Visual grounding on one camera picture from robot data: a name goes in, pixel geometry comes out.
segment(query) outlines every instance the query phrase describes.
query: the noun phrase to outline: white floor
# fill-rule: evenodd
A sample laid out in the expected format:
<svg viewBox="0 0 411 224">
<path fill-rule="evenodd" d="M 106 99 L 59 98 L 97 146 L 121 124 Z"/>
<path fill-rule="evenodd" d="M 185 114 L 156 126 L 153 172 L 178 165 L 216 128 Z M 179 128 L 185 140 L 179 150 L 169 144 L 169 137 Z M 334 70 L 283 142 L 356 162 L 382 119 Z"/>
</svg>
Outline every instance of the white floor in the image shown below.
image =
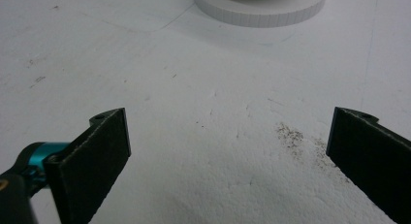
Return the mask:
<svg viewBox="0 0 411 224">
<path fill-rule="evenodd" d="M 253 29 L 193 0 L 0 0 L 0 172 L 125 107 L 133 155 L 92 223 L 392 223 L 325 147 L 336 106 L 411 139 L 410 2 Z"/>
</svg>

